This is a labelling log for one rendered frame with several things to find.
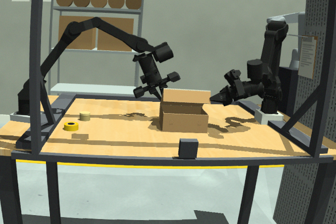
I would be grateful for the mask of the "yellow roll of tape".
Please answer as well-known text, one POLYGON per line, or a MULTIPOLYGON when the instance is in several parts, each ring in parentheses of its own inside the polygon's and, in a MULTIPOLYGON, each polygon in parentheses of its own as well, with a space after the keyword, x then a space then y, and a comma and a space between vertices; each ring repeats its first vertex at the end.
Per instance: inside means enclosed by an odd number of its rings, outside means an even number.
POLYGON ((64 123, 64 130, 66 131, 77 131, 79 129, 79 124, 77 122, 65 122, 64 123))

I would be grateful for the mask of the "white ruled paper sheet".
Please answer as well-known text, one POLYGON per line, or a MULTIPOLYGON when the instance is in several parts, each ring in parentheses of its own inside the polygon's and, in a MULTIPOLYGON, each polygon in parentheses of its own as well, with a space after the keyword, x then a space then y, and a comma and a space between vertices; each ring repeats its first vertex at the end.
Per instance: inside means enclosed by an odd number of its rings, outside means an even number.
POLYGON ((316 40, 313 43, 302 41, 298 75, 312 78, 315 49, 316 40))

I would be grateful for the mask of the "brown cardboard box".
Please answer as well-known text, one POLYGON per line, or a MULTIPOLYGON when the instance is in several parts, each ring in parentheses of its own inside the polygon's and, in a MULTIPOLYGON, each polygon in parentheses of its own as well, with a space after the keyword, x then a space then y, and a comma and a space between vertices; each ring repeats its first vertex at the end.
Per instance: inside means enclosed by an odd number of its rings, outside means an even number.
POLYGON ((161 132, 207 134, 209 115, 204 103, 210 104, 210 90, 164 88, 159 112, 161 132))

